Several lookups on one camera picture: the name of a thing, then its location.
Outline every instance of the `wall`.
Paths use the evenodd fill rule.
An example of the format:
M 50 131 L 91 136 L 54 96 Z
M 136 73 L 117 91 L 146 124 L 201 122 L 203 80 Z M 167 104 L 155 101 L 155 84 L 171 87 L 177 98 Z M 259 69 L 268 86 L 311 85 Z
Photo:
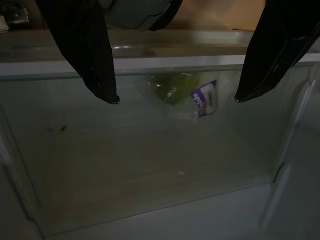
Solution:
M 1 239 L 42 239 L 36 226 L 27 220 L 2 165 L 0 166 L 0 213 Z
M 274 240 L 319 239 L 320 232 L 320 81 L 313 85 L 284 161 L 287 184 L 265 224 Z

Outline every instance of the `blue and white label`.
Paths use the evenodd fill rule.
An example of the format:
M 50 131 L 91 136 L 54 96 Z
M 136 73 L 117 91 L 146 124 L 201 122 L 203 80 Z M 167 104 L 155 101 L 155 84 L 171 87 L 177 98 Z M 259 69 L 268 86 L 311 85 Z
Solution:
M 217 109 L 217 80 L 203 85 L 191 93 L 191 97 L 199 107 L 199 117 L 213 114 Z

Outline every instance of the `wooden surface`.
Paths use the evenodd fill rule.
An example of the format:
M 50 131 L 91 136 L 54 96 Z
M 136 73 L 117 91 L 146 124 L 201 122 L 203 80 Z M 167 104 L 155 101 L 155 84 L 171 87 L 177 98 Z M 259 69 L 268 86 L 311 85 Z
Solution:
M 170 29 L 254 31 L 265 0 L 183 0 Z

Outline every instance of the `green vegetable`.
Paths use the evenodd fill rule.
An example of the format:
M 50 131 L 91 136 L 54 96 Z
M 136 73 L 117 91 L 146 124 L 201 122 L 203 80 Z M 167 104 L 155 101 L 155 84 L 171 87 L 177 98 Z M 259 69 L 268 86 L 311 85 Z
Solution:
M 158 74 L 152 78 L 156 95 L 166 104 L 182 104 L 201 80 L 201 73 Z

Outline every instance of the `glass panel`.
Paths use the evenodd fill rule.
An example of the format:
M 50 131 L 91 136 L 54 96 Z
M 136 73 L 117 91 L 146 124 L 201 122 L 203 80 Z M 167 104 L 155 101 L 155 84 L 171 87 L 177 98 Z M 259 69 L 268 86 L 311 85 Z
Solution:
M 114 58 L 245 55 L 252 32 L 109 31 Z M 0 40 L 0 62 L 64 60 L 49 31 L 16 31 Z
M 49 236 L 270 183 L 310 68 L 241 104 L 240 69 L 204 72 L 198 86 L 217 80 L 218 107 L 202 118 L 191 97 L 164 103 L 150 74 L 118 76 L 119 105 L 79 78 L 2 81 L 3 137 L 23 198 Z

